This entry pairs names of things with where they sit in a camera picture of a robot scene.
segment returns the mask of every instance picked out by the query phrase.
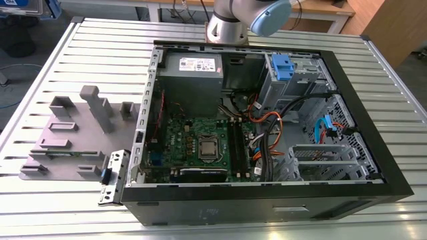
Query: green circuit board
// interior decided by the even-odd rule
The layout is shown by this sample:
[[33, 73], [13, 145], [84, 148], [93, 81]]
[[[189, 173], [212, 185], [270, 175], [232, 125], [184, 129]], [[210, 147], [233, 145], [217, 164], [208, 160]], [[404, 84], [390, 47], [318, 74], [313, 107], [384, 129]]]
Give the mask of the green circuit board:
[[[241, 123], [244, 137], [253, 132], [250, 122]], [[217, 158], [200, 158], [200, 147], [202, 141], [214, 142]], [[228, 121], [204, 118], [169, 119], [165, 130], [165, 146], [162, 151], [161, 168], [216, 168], [228, 170], [228, 182], [248, 182], [249, 178], [236, 177], [230, 172], [230, 154], [228, 142]], [[246, 166], [249, 165], [249, 154], [245, 152]]]

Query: slotted aluminum table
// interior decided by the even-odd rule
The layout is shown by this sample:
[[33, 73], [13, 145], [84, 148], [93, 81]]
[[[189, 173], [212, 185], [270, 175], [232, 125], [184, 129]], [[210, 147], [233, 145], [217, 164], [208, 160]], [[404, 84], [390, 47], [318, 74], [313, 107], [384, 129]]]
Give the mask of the slotted aluminum table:
[[204, 26], [86, 18], [70, 23], [0, 136], [0, 238], [424, 239], [427, 115], [369, 41], [350, 35], [249, 33], [249, 44], [334, 52], [414, 195], [334, 221], [144, 227], [124, 207], [97, 207], [97, 182], [22, 181], [19, 166], [53, 96], [81, 102], [97, 85], [110, 103], [140, 103], [153, 40], [204, 42]]

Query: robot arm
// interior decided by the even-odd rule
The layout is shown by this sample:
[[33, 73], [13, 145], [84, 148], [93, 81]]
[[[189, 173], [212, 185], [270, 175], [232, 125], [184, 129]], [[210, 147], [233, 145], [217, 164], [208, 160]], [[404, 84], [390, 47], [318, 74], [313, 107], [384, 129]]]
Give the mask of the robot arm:
[[273, 34], [290, 15], [289, 0], [216, 0], [206, 37], [217, 44], [244, 44], [246, 28], [258, 36]]

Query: power supply label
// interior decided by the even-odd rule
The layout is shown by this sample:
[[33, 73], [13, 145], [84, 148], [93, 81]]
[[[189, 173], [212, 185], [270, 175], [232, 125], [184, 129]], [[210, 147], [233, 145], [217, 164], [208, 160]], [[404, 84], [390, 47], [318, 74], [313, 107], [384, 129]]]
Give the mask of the power supply label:
[[214, 72], [213, 58], [181, 58], [178, 60], [180, 71]]

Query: wire bundle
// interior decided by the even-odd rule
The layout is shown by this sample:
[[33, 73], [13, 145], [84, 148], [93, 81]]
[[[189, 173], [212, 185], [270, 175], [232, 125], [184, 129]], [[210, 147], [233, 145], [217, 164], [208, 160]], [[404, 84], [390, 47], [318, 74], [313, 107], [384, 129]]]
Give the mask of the wire bundle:
[[[334, 127], [340, 127], [341, 129], [344, 128], [344, 126], [338, 122], [332, 122], [332, 124], [333, 124]], [[325, 135], [326, 135], [326, 129], [322, 129], [322, 132], [320, 134], [318, 144], [324, 143]]]
[[[276, 117], [277, 117], [277, 120], [278, 120], [278, 122], [280, 122], [280, 131], [278, 131], [277, 137], [274, 138], [274, 141], [273, 141], [272, 145], [268, 146], [268, 149], [269, 149], [269, 151], [270, 151], [269, 154], [272, 154], [272, 155], [284, 155], [282, 152], [276, 152], [276, 151], [273, 151], [274, 147], [277, 146], [277, 143], [278, 143], [278, 140], [280, 140], [280, 136], [281, 136], [281, 132], [282, 132], [282, 122], [281, 122], [280, 114], [278, 114], [276, 111], [270, 111], [270, 112], [265, 113], [265, 115], [264, 115], [262, 117], [257, 118], [257, 119], [253, 118], [252, 115], [250, 115], [250, 110], [252, 110], [252, 107], [253, 107], [253, 104], [254, 104], [254, 102], [256, 102], [257, 97], [258, 97], [258, 96], [257, 96], [257, 94], [256, 94], [256, 95], [254, 95], [254, 100], [253, 100], [252, 104], [250, 104], [250, 105], [248, 106], [248, 108], [246, 108], [246, 116], [248, 116], [248, 119], [249, 119], [253, 123], [261, 123], [261, 122], [264, 122], [264, 121], [266, 120], [266, 118], [268, 118], [269, 116], [276, 116]], [[261, 158], [261, 152], [258, 151], [258, 152], [253, 155], [252, 160], [256, 161], [256, 160], [260, 159], [260, 158]]]
[[270, 131], [273, 130], [274, 125], [277, 124], [277, 121], [280, 121], [281, 124], [281, 118], [286, 115], [286, 113], [290, 111], [290, 109], [301, 102], [304, 102], [306, 99], [310, 98], [329, 98], [334, 93], [310, 93], [306, 95], [302, 95], [297, 98], [294, 98], [281, 109], [278, 113], [278, 119], [274, 118], [272, 122], [268, 125], [268, 128], [264, 132], [264, 135], [258, 142], [258, 148], [260, 148], [260, 157], [262, 160], [262, 168], [261, 168], [261, 176], [264, 176], [264, 179], [266, 182], [270, 182], [273, 180], [273, 160], [272, 160], [272, 154], [269, 151], [268, 146], [268, 136], [270, 134]]

